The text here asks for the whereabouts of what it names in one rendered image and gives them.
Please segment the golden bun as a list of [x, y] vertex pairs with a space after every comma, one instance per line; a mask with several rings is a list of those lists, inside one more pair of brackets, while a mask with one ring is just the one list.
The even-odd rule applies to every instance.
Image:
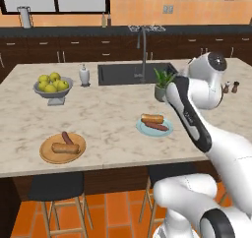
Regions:
[[163, 116], [157, 114], [142, 114], [141, 121], [143, 123], [156, 123], [162, 124], [163, 123]]
[[80, 147], [78, 145], [67, 145], [67, 144], [61, 144], [61, 143], [53, 143], [51, 148], [55, 153], [77, 154], [79, 152]]

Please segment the light blue plate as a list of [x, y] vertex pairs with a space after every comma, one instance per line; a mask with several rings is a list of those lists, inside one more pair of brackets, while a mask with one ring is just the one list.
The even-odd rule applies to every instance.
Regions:
[[165, 126], [167, 130], [161, 131], [158, 129], [150, 128], [146, 126], [141, 120], [138, 120], [136, 123], [136, 128], [141, 134], [149, 136], [149, 137], [155, 137], [155, 138], [165, 137], [172, 133], [173, 125], [166, 118], [163, 119], [162, 126]]

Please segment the red-brown sausage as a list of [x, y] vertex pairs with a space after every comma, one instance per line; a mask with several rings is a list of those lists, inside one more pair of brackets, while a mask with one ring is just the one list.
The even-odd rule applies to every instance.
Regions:
[[159, 131], [167, 131], [168, 128], [166, 126], [163, 126], [161, 124], [156, 124], [156, 123], [152, 123], [152, 122], [145, 122], [144, 123], [147, 127], [152, 128], [152, 129], [156, 129]]
[[62, 132], [62, 138], [64, 140], [64, 142], [67, 144], [67, 145], [73, 145], [74, 143], [72, 142], [72, 140], [70, 139], [69, 135], [67, 132], [63, 131]]

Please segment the round wooden plate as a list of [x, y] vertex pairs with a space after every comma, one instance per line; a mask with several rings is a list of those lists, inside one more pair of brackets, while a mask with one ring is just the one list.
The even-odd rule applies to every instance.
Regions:
[[46, 139], [39, 148], [40, 157], [48, 163], [63, 164], [71, 162], [80, 157], [86, 150], [86, 141], [80, 135], [69, 133], [69, 137], [75, 145], [78, 145], [79, 152], [77, 154], [55, 153], [51, 146], [53, 143], [66, 144], [61, 134], [56, 134]]

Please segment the dark sink basin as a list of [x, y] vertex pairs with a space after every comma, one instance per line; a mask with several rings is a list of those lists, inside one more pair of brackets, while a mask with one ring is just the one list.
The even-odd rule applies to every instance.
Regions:
[[[147, 63], [145, 83], [154, 84], [158, 79], [155, 70], [175, 74], [177, 70], [171, 63]], [[98, 65], [98, 84], [100, 86], [138, 85], [142, 79], [142, 64]]]

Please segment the green plant in grey pot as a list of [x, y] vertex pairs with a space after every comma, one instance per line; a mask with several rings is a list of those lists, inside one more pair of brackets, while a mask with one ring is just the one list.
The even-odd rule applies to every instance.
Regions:
[[167, 73], [165, 70], [158, 71], [154, 69], [157, 82], [155, 85], [155, 98], [159, 102], [163, 102], [163, 97], [165, 95], [165, 89], [169, 83], [173, 81], [176, 74], [175, 73]]

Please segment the white soap dispenser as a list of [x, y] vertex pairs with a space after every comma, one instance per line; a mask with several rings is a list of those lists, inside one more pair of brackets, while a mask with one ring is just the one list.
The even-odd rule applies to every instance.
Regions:
[[83, 65], [79, 70], [79, 76], [83, 87], [88, 87], [90, 85], [90, 71]]

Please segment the grey sink tap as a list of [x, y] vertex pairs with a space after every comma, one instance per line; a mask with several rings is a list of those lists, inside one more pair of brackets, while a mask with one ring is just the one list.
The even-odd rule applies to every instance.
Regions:
[[147, 60], [147, 36], [145, 27], [141, 26], [138, 31], [137, 49], [143, 48], [142, 73], [134, 74], [135, 78], [139, 78], [141, 83], [146, 81], [146, 60]]

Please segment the dark wooden island base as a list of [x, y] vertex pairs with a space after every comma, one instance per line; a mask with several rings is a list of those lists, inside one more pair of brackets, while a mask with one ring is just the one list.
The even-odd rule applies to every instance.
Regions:
[[[144, 166], [86, 171], [85, 193], [93, 222], [89, 238], [147, 238], [151, 212], [141, 208]], [[0, 238], [46, 238], [41, 206], [28, 200], [30, 176], [0, 178]]]

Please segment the black-seat wooden stool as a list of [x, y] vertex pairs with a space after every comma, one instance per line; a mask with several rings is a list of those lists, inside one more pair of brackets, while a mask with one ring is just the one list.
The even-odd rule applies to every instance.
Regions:
[[154, 225], [156, 223], [163, 222], [163, 218], [156, 218], [158, 205], [154, 200], [154, 195], [151, 193], [151, 188], [153, 187], [154, 183], [166, 177], [188, 175], [194, 173], [207, 173], [210, 174], [217, 182], [221, 180], [217, 171], [209, 161], [177, 162], [148, 166], [148, 181], [139, 216], [139, 221], [142, 221], [146, 204], [149, 204], [151, 217], [147, 238], [151, 238]]
[[[28, 198], [30, 201], [40, 202], [41, 204], [47, 238], [78, 232], [84, 238], [89, 238], [85, 217], [88, 218], [90, 227], [94, 227], [85, 196], [83, 172], [34, 175], [31, 180]], [[61, 229], [56, 208], [71, 206], [77, 208], [81, 227]]]

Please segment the dark brown cupboard run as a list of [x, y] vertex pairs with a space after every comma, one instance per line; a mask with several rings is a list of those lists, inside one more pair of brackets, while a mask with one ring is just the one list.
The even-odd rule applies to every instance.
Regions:
[[[252, 26], [166, 26], [147, 32], [147, 59], [190, 59], [208, 51], [252, 66]], [[138, 32], [127, 27], [0, 29], [0, 83], [18, 64], [143, 59]]]

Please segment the grey metal jug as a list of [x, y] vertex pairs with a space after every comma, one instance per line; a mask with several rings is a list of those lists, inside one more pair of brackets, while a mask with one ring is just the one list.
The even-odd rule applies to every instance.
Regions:
[[24, 29], [30, 29], [32, 27], [32, 16], [30, 14], [31, 8], [28, 6], [20, 6], [17, 8], [21, 26]]

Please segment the grey pedestal fruit bowl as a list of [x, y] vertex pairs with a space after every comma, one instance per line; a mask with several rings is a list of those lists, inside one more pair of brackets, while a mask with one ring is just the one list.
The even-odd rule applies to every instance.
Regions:
[[57, 92], [45, 92], [45, 91], [42, 91], [38, 88], [38, 83], [35, 83], [33, 85], [33, 90], [37, 94], [39, 94], [41, 97], [47, 98], [48, 105], [64, 104], [65, 96], [68, 94], [68, 92], [70, 91], [70, 89], [73, 86], [73, 80], [71, 78], [67, 78], [67, 77], [63, 77], [62, 80], [66, 81], [69, 84], [69, 87], [67, 89], [57, 91]]

